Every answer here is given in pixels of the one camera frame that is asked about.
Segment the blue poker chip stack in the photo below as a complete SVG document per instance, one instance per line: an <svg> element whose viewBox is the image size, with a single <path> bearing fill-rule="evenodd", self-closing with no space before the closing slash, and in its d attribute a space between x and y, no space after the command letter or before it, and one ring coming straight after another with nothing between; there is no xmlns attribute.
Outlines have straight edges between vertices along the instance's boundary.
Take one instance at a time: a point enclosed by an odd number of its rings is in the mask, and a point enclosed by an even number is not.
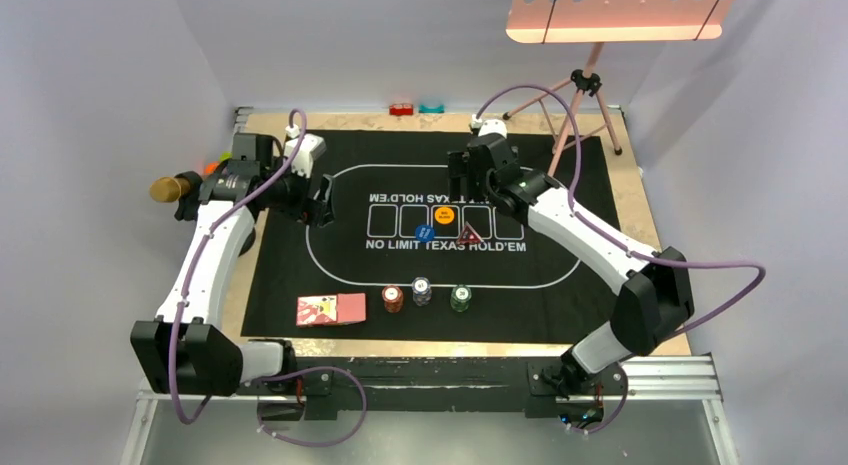
<svg viewBox="0 0 848 465"><path fill-rule="evenodd" d="M413 302L418 306L428 305L432 299L430 281L425 277L416 277L411 284Z"/></svg>

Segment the blue small blind button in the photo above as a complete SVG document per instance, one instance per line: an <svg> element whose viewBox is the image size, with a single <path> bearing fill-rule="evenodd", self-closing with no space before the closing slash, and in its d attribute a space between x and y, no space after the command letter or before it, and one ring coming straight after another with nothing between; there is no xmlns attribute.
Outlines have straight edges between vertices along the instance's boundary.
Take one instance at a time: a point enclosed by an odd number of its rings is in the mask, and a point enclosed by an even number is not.
<svg viewBox="0 0 848 465"><path fill-rule="evenodd" d="M435 229L428 224L421 224L415 229L415 238L422 243L429 243L435 239Z"/></svg>

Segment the red poker chip stack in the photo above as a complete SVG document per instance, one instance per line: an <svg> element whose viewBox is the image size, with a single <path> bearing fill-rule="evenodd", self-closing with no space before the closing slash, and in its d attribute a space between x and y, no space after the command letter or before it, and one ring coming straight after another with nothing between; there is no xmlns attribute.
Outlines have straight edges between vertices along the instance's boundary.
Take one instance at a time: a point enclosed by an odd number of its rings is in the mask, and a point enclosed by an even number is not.
<svg viewBox="0 0 848 465"><path fill-rule="evenodd" d="M398 313L404 305L403 290L396 285L389 285L383 288L382 300L384 308L389 313Z"/></svg>

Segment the triangular all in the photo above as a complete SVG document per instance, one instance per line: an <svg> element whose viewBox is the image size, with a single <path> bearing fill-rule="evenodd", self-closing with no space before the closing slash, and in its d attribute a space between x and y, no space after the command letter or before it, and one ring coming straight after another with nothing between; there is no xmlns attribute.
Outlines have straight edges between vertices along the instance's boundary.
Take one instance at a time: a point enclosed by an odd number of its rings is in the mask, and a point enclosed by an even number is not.
<svg viewBox="0 0 848 465"><path fill-rule="evenodd" d="M460 245L480 244L483 242L483 238L470 223L466 222L456 242Z"/></svg>

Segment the orange big blind button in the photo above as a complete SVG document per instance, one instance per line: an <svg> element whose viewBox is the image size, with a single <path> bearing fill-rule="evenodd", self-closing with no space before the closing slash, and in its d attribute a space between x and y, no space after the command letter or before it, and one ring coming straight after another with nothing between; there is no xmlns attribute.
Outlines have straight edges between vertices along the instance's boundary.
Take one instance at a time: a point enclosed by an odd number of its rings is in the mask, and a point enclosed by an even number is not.
<svg viewBox="0 0 848 465"><path fill-rule="evenodd" d="M433 219L439 225L450 225L456 221L456 218L456 208L452 206L439 206L433 211Z"/></svg>

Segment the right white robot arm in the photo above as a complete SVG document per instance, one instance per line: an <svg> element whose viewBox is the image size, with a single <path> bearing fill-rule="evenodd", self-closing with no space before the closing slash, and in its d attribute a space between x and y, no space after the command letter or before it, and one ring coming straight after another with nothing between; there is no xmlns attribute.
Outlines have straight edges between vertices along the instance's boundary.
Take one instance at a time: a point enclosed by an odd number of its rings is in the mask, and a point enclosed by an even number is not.
<svg viewBox="0 0 848 465"><path fill-rule="evenodd" d="M584 392L601 372L631 356L648 356L693 315L688 261L634 241L580 205L546 173L526 169L499 133L473 138L447 160L449 196L486 201L521 225L553 240L588 266L616 297L608 321L561 356L549 383Z"/></svg>

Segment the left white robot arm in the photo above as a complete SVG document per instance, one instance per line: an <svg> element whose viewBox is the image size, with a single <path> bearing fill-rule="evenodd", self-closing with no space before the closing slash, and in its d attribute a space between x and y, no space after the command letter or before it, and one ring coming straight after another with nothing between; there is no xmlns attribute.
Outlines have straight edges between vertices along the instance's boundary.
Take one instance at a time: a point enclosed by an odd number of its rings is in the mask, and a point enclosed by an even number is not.
<svg viewBox="0 0 848 465"><path fill-rule="evenodd" d="M232 155L209 174L175 176L179 220L195 231L177 279L153 319L134 324L130 343L156 393L230 396L259 379L272 393L297 384L292 346L281 340L238 345L221 330L227 290L238 258L254 243L261 211L278 211L307 226L332 221L333 180L325 175L311 195L313 167L323 138L306 133L280 142L240 132Z"/></svg>

